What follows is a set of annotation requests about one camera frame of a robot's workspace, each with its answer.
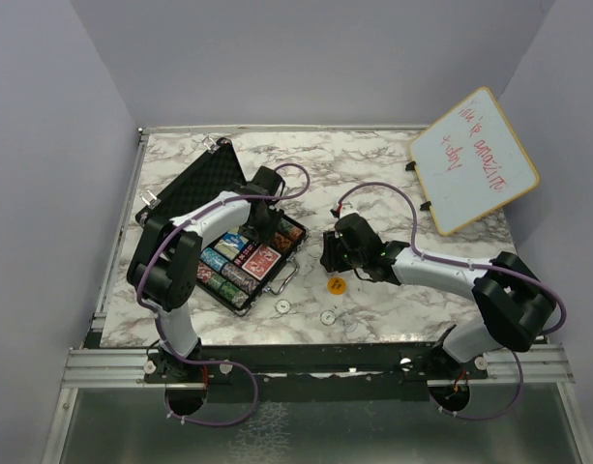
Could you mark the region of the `red playing card deck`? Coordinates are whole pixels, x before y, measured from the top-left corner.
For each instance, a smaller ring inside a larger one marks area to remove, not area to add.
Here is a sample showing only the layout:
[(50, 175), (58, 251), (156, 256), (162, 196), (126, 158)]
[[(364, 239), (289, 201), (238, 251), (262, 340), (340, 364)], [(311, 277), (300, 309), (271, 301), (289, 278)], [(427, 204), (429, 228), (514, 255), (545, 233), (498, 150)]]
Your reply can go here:
[(247, 261), (242, 269), (257, 280), (262, 280), (272, 270), (274, 265), (281, 259), (281, 254), (269, 246), (259, 246)]

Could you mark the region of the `orange big blind button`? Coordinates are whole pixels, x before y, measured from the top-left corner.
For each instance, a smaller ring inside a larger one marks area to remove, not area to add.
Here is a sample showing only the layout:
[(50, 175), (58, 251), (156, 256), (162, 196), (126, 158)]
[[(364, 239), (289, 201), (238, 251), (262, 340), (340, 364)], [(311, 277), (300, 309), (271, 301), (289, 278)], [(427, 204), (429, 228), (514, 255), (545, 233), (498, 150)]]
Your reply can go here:
[(338, 276), (331, 277), (327, 282), (327, 289), (333, 295), (342, 295), (347, 288), (346, 282), (343, 278)]

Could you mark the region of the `light blue poker chip stack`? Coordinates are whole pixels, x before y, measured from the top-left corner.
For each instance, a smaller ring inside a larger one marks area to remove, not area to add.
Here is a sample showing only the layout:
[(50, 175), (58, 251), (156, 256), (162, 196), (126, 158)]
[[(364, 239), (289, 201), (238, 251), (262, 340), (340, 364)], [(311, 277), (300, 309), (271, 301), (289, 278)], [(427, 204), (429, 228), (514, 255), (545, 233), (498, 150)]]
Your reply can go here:
[(218, 274), (226, 264), (230, 263), (226, 257), (211, 247), (203, 249), (200, 254), (200, 260)]

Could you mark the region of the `red white poker chip stack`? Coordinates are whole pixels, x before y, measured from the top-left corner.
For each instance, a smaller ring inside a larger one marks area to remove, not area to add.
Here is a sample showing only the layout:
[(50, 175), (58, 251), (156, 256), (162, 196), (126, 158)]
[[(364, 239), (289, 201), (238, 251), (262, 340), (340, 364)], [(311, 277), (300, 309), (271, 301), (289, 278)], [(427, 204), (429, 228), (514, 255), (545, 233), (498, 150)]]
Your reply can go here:
[(204, 284), (207, 284), (212, 279), (214, 274), (215, 271), (203, 262), (198, 264), (196, 278)]

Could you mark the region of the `clear dealer button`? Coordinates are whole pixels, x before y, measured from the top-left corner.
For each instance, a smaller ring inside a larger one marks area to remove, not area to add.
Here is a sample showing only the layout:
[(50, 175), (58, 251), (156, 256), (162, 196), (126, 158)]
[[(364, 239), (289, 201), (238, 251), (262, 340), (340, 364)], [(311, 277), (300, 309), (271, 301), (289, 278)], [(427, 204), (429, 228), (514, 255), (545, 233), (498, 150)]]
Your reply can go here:
[(358, 322), (353, 318), (343, 317), (341, 319), (342, 329), (347, 333), (353, 333), (358, 327)]

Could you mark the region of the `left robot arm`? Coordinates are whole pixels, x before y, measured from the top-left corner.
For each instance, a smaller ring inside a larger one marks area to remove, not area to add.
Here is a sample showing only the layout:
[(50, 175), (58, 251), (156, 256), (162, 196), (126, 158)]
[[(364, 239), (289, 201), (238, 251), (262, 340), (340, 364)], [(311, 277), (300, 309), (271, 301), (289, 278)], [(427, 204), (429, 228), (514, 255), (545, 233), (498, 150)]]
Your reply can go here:
[(195, 209), (146, 220), (127, 282), (137, 304), (153, 315), (168, 355), (166, 369), (175, 379), (190, 381), (213, 364), (198, 356), (201, 340), (188, 307), (203, 249), (232, 228), (253, 232), (259, 243), (271, 240), (282, 219), (273, 205), (286, 198), (284, 185), (278, 169), (262, 166), (251, 181), (224, 189)]

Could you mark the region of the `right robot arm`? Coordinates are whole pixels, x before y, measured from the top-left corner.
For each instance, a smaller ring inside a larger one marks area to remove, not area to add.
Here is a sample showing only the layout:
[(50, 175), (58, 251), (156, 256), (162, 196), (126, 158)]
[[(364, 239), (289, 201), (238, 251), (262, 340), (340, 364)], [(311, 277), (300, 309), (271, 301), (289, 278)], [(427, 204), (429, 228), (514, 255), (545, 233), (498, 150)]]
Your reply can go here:
[(356, 213), (324, 232), (320, 263), (328, 273), (365, 273), (372, 282), (424, 286), (474, 303), (478, 315), (447, 329), (430, 350), (428, 369), (443, 378), (489, 351), (528, 351), (555, 309), (553, 296), (513, 253), (480, 260), (419, 254), (407, 242), (383, 241)]

